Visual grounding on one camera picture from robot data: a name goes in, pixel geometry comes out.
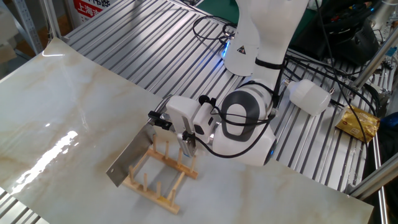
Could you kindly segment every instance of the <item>wooden base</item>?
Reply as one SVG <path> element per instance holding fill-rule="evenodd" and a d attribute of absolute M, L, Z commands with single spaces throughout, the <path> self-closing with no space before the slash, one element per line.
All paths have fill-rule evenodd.
<path fill-rule="evenodd" d="M 192 170 L 191 172 L 190 167 L 187 167 L 183 164 L 178 165 L 178 162 L 171 158 L 166 159 L 166 157 L 160 152 L 155 152 L 152 149 L 148 149 L 147 155 L 157 159 L 160 162 L 163 162 L 164 164 L 168 165 L 171 168 L 174 168 L 177 171 L 184 172 L 186 176 L 191 177 L 194 180 L 196 180 L 198 177 L 198 172 L 194 170 Z"/>
<path fill-rule="evenodd" d="M 175 203 L 172 205 L 172 202 L 170 200 L 167 200 L 167 198 L 163 196 L 157 198 L 156 192 L 152 191 L 151 189 L 147 189 L 146 191 L 144 191 L 144 186 L 142 184 L 138 182 L 131 183 L 130 177 L 124 179 L 123 185 L 129 187 L 130 189 L 139 193 L 145 198 L 148 198 L 149 200 L 155 202 L 156 204 L 160 205 L 161 207 L 173 213 L 174 215 L 176 215 L 180 210 L 180 207 L 178 205 L 176 205 Z"/>
<path fill-rule="evenodd" d="M 123 185 L 126 187 L 129 187 L 133 191 L 139 193 L 140 195 L 148 198 L 149 200 L 155 202 L 156 204 L 160 205 L 164 209 L 170 211 L 174 215 L 178 213 L 180 210 L 180 207 L 175 204 L 175 192 L 180 185 L 183 177 L 185 175 L 196 179 L 198 177 L 198 172 L 194 171 L 193 168 L 195 166 L 195 161 L 196 157 L 194 156 L 192 159 L 192 164 L 191 167 L 187 167 L 181 163 L 182 160 L 182 150 L 178 152 L 178 160 L 175 161 L 169 157 L 169 142 L 166 142 L 166 151 L 165 155 L 162 153 L 158 152 L 156 149 L 156 135 L 153 136 L 154 144 L 153 144 L 153 149 L 148 149 L 148 151 L 144 154 L 144 156 L 140 159 L 140 161 L 137 163 L 135 167 L 130 166 L 129 167 L 129 175 L 124 179 Z M 171 168 L 174 168 L 175 170 L 181 172 L 180 177 L 174 184 L 172 190 L 170 191 L 169 195 L 167 198 L 161 196 L 160 194 L 160 188 L 161 188 L 161 183 L 160 181 L 157 183 L 156 187 L 156 192 L 154 192 L 151 189 L 148 189 L 148 183 L 147 183 L 147 174 L 144 174 L 144 185 L 136 182 L 134 180 L 134 172 L 137 170 L 137 168 L 141 165 L 141 163 L 144 161 L 146 156 L 151 156 L 155 159 L 157 159 L 160 162 L 163 162 L 164 164 L 168 165 Z"/>

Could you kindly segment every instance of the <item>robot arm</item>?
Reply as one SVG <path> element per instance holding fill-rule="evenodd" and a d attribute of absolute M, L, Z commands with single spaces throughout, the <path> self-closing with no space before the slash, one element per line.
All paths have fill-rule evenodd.
<path fill-rule="evenodd" d="M 249 13 L 260 48 L 252 81 L 230 93 L 215 111 L 215 99 L 173 96 L 167 111 L 186 156 L 196 148 L 239 162 L 263 166 L 276 137 L 269 127 L 279 93 L 285 52 L 308 0 L 251 0 Z"/>

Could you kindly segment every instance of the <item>blue led light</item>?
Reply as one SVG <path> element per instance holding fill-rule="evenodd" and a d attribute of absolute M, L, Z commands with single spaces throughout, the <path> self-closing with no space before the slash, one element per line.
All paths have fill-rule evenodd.
<path fill-rule="evenodd" d="M 228 41 L 228 43 L 226 43 L 226 47 L 225 47 L 225 50 L 224 50 L 224 52 L 223 52 L 223 57 L 225 57 L 225 53 L 226 53 L 226 51 L 228 50 L 229 43 L 230 43 L 230 41 Z"/>

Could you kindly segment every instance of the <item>red sign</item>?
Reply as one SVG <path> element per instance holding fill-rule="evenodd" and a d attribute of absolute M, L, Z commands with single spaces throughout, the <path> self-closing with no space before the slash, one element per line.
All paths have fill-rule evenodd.
<path fill-rule="evenodd" d="M 95 7 L 87 2 L 82 0 L 73 0 L 73 4 L 75 5 L 75 9 L 82 15 L 92 18 L 97 15 L 102 9 Z"/>

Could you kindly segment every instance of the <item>white marble sheet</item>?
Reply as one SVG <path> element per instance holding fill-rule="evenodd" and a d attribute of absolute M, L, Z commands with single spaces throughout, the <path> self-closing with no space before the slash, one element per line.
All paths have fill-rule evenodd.
<path fill-rule="evenodd" d="M 249 167 L 199 157 L 197 180 L 177 189 L 173 215 L 120 186 L 107 168 L 160 98 L 84 58 L 60 40 L 0 82 L 0 187 L 56 223 L 367 223 L 372 206 L 271 160 Z M 158 150 L 170 141 L 158 132 Z M 149 187 L 167 196 L 177 172 L 149 159 Z"/>

